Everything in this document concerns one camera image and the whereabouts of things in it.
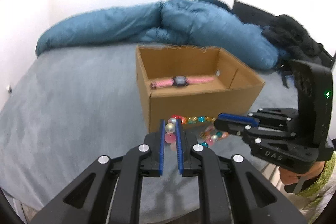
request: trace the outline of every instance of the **cardboard box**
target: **cardboard box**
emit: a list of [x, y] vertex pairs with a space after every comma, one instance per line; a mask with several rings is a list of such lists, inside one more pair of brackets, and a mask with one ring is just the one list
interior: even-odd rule
[[[218, 47], [138, 47], [137, 84], [149, 132], [172, 115], [217, 117], [245, 114], [265, 82], [251, 68]], [[174, 76], [215, 76], [211, 83], [152, 90], [150, 83]]]

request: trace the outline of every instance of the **beaded bracelet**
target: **beaded bracelet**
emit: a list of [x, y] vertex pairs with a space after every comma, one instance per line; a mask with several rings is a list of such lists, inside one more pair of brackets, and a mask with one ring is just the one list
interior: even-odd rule
[[[169, 118], [168, 123], [165, 127], [166, 134], [165, 134], [165, 141], [166, 143], [170, 144], [170, 148], [173, 151], [176, 151], [176, 136], [175, 132], [175, 124], [176, 119], [181, 119], [182, 124], [187, 123], [197, 123], [197, 122], [214, 122], [216, 118], [209, 117], [209, 116], [199, 116], [199, 117], [183, 117], [179, 115], [173, 115]], [[204, 132], [200, 133], [200, 137], [204, 140], [204, 142], [200, 143], [204, 147], [212, 146], [216, 141], [222, 140], [226, 138], [229, 133], [217, 131], [214, 135], [211, 135], [211, 132], [215, 131], [215, 127], [213, 125], [208, 126]]]

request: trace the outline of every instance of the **gray bed sheet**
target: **gray bed sheet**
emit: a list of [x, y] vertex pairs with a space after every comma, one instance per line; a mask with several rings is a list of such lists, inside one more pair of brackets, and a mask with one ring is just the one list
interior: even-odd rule
[[[0, 113], [1, 188], [39, 210], [100, 155], [118, 157], [142, 143], [135, 48], [63, 48], [34, 62]], [[275, 72], [260, 75], [266, 85], [252, 111], [297, 107], [294, 87], [285, 88]], [[212, 149], [224, 157], [239, 153], [259, 170], [265, 166], [236, 136]], [[198, 207], [197, 179], [178, 175], [176, 152], [167, 146], [164, 175], [143, 180], [140, 222], [166, 221]]]

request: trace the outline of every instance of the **pink watch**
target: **pink watch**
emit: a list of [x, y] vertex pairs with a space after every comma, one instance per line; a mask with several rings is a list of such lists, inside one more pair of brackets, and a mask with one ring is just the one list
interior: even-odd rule
[[168, 80], [162, 81], [153, 81], [151, 82], [151, 89], [165, 88], [168, 86], [187, 86], [190, 84], [202, 84], [210, 83], [215, 79], [213, 76], [204, 76], [204, 77], [185, 77], [185, 76], [175, 76]]

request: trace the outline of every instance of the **blue comforter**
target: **blue comforter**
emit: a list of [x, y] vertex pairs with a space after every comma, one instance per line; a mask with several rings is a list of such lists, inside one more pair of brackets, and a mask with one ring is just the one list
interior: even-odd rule
[[120, 41], [159, 42], [222, 47], [250, 67], [267, 70], [276, 65], [278, 50], [261, 31], [214, 4], [168, 0], [70, 17], [39, 38], [36, 55], [61, 47]]

